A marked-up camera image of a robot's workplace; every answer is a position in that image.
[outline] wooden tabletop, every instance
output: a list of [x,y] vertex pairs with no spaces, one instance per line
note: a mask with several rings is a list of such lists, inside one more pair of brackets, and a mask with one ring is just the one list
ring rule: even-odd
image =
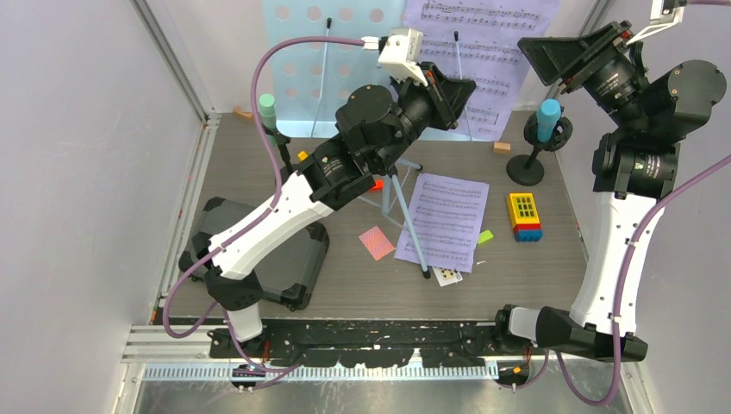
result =
[[[445,141],[417,141],[404,155],[423,164],[425,173],[490,185],[482,229],[491,230],[495,237],[477,247],[475,262],[484,263],[476,265],[462,282],[439,287],[435,278],[422,277],[418,265],[394,259],[393,253],[375,261],[358,236],[379,226],[396,246],[401,230],[381,216],[378,208],[355,200],[322,221],[328,229],[330,249],[308,308],[290,312],[282,305],[261,302],[261,316],[492,319],[505,304],[568,310],[581,286],[586,263],[556,157],[546,153],[539,156],[546,177],[535,187],[521,187],[505,173],[510,156],[530,153],[530,146],[522,139],[528,115],[514,112],[503,134],[503,142],[512,145],[511,155],[492,153],[490,142]],[[294,140],[290,144],[292,157],[302,150],[311,151],[322,141]],[[415,176],[412,171],[403,184],[407,199]],[[271,196],[273,188],[272,168],[253,126],[225,115],[216,134],[198,211],[216,196],[259,205]],[[513,238],[505,201],[511,192],[534,194],[544,234],[541,241],[518,243]],[[392,215],[399,222],[403,220],[397,206]],[[186,282],[175,297],[171,314],[199,316],[210,301],[203,283]]]

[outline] purple paper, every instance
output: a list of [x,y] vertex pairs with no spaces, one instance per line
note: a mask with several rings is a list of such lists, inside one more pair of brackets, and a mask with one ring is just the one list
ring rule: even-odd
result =
[[[472,272],[489,189],[477,181],[419,174],[409,214],[427,265]],[[394,257],[419,263],[406,223]]]
[[407,0],[403,25],[424,33],[421,61],[437,64],[478,84],[456,131],[476,141],[497,141],[525,81],[530,64],[518,49],[522,37],[541,37],[560,0]]

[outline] pink paper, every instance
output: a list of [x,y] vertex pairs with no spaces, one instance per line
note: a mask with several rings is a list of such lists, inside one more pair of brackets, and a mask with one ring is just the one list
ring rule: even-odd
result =
[[396,250],[378,226],[360,235],[359,239],[375,260],[379,260]]

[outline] orange block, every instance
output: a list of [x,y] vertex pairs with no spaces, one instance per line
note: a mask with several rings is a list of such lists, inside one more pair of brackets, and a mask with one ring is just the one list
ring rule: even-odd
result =
[[239,105],[236,105],[234,107],[234,115],[243,118],[244,121],[253,123],[253,114],[251,112],[244,112],[244,110]]
[[382,179],[377,179],[376,184],[371,188],[371,190],[368,191],[381,191],[384,189],[384,181]]
[[492,144],[492,152],[495,154],[507,155],[510,154],[510,144],[507,142],[495,142]]

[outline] black case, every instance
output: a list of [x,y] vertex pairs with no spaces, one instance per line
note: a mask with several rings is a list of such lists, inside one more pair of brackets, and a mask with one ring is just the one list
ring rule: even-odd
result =
[[[201,215],[200,224],[188,241],[188,249],[180,255],[181,272],[193,266],[195,258],[208,253],[209,238],[228,229],[254,210],[246,204],[211,198]],[[264,298],[283,304],[291,311],[307,307],[320,274],[330,238],[321,223],[312,223],[269,253],[255,268]],[[198,268],[192,278],[202,280],[205,267]]]

